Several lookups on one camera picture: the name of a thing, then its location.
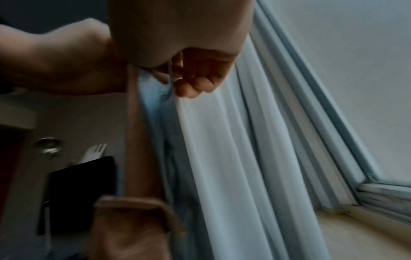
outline sleeve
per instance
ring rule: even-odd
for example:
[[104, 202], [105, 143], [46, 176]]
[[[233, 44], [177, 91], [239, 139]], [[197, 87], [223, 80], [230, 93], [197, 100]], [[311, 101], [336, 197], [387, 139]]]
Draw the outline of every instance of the sleeve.
[[[9, 25], [9, 23], [0, 17], [0, 24]], [[1, 75], [0, 71], [0, 95], [7, 94], [13, 91], [13, 85], [7, 82]]]

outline sheer curtain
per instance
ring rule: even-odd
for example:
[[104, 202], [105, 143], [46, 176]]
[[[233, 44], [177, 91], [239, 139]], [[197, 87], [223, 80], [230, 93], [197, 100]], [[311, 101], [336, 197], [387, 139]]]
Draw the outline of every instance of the sheer curtain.
[[215, 92], [176, 105], [214, 258], [329, 259], [252, 40]]

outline window pane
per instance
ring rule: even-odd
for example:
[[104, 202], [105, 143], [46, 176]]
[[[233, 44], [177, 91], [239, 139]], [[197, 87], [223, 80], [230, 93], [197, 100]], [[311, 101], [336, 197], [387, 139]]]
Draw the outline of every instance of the window pane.
[[263, 0], [379, 166], [411, 184], [411, 2]]

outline tan fabric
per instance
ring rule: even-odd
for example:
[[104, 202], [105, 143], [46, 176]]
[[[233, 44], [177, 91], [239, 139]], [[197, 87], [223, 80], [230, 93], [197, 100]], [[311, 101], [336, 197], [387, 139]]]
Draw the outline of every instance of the tan fabric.
[[127, 82], [125, 196], [101, 197], [91, 232], [91, 260], [169, 260], [167, 231], [183, 234], [172, 209], [163, 201], [158, 165], [141, 112], [137, 71], [129, 66]]

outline curtain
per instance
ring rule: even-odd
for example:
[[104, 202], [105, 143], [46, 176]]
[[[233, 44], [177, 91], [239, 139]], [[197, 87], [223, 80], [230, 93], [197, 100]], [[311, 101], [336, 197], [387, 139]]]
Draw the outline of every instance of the curtain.
[[252, 40], [217, 90], [176, 105], [214, 258], [329, 259]]

